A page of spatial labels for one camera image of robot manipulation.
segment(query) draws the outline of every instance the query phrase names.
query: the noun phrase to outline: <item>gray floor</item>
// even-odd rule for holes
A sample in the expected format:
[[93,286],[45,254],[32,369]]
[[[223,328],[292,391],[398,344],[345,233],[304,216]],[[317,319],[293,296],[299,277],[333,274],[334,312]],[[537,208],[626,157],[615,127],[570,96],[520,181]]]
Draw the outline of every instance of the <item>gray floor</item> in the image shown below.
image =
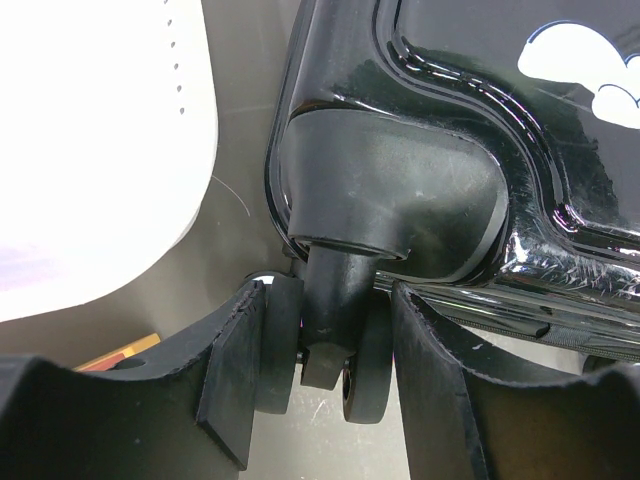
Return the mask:
[[[169,336],[218,307],[246,275],[288,268],[269,220],[262,174],[298,2],[203,0],[220,143],[214,178],[193,229],[153,268],[112,295],[0,324],[1,352],[37,352],[78,365],[151,332]],[[551,366],[577,368],[574,357],[567,360],[560,352],[556,358],[556,353],[534,348],[528,355]],[[395,385],[386,418],[377,426],[344,423],[340,392],[297,386],[286,416],[256,416],[250,467],[241,478],[408,478]]]

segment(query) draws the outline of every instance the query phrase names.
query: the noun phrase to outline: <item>caster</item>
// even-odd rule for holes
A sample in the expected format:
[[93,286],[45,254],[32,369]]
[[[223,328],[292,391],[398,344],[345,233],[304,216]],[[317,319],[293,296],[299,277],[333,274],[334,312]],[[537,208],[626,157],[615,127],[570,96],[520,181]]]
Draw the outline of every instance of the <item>caster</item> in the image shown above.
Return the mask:
[[392,363],[391,302],[386,292],[376,290],[358,351],[342,372],[342,407],[347,422],[373,424],[382,420]]
[[287,413],[298,356],[300,311],[304,284],[282,274],[273,276],[262,324],[260,376],[256,385],[256,410]]

